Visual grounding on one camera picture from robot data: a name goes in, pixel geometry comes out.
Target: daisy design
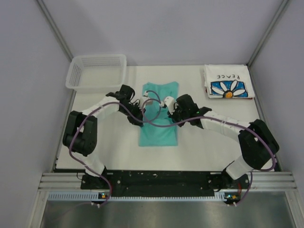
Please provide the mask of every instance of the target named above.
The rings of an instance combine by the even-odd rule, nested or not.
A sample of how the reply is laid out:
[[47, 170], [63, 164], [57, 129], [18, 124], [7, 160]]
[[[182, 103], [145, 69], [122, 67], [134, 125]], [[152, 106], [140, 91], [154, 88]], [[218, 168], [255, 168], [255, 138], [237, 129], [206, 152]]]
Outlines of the daisy design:
[[222, 95], [223, 98], [232, 98], [232, 97], [247, 97], [248, 94], [245, 90], [245, 86], [241, 86], [239, 88], [238, 83], [241, 83], [242, 85], [244, 85], [243, 82], [238, 82], [237, 80], [234, 81], [226, 81], [226, 84], [224, 82], [217, 82], [219, 83], [219, 86], [214, 86], [213, 84], [211, 84], [211, 90], [216, 93], [214, 95]]

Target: gray wall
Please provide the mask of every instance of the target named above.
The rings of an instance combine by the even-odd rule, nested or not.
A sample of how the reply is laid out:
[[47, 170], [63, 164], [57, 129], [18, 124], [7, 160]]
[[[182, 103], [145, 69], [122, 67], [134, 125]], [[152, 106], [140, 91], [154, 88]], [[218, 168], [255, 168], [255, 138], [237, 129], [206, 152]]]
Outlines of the gray wall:
[[247, 63], [281, 0], [44, 0], [76, 55], [128, 64]]
[[292, 0], [252, 67], [262, 107], [304, 199], [304, 1]]
[[0, 1], [0, 227], [22, 228], [49, 171], [69, 62], [33, 0]]

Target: white table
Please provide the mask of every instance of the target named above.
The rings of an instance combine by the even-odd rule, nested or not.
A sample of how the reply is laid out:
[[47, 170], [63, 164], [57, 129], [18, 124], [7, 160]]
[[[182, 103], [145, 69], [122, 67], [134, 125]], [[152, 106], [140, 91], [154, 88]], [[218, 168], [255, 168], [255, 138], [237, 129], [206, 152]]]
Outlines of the white table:
[[[136, 91], [135, 99], [147, 82], [179, 83], [179, 96], [189, 94], [199, 107], [243, 121], [258, 118], [253, 99], [208, 99], [201, 77], [203, 66], [129, 66], [126, 84]], [[82, 111], [100, 101], [104, 94], [77, 93], [72, 110]], [[98, 125], [101, 160], [107, 169], [221, 171], [240, 156], [239, 144], [219, 133], [202, 130], [189, 123], [178, 128], [178, 146], [139, 147], [138, 126], [131, 125], [122, 113], [115, 113]], [[269, 161], [264, 168], [271, 166]], [[68, 148], [61, 147], [58, 169], [83, 169], [70, 158]]]

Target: flower petal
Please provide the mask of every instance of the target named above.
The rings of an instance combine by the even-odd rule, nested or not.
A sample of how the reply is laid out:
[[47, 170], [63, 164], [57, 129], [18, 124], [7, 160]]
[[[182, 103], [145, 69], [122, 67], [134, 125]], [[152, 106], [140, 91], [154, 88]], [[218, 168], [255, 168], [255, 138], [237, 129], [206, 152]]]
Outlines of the flower petal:
[[227, 87], [225, 86], [225, 84], [224, 84], [223, 82], [220, 82], [219, 84], [220, 84], [220, 87], [222, 87], [222, 89], [223, 89], [224, 91], [227, 91], [227, 90], [228, 90]]
[[237, 86], [237, 83], [238, 83], [237, 80], [234, 80], [234, 81], [231, 83], [231, 86], [230, 86], [230, 90], [231, 90], [231, 91], [234, 90], [234, 88]]
[[212, 89], [214, 92], [218, 93], [218, 94], [221, 94], [221, 95], [224, 94], [224, 91], [223, 91], [223, 90], [220, 90], [219, 88], [211, 87], [211, 89]]
[[241, 95], [243, 93], [245, 93], [246, 90], [245, 89], [238, 89], [236, 91], [233, 92], [233, 96], [238, 96], [238, 95]]

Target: gray floor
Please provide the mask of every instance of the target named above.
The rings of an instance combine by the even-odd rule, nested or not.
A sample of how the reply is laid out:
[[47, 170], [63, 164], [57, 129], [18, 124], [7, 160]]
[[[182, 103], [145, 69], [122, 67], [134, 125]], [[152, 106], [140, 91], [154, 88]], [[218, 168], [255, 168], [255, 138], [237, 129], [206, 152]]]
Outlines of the gray floor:
[[250, 193], [239, 207], [221, 202], [110, 202], [98, 209], [48, 202], [41, 228], [293, 228], [285, 194]]

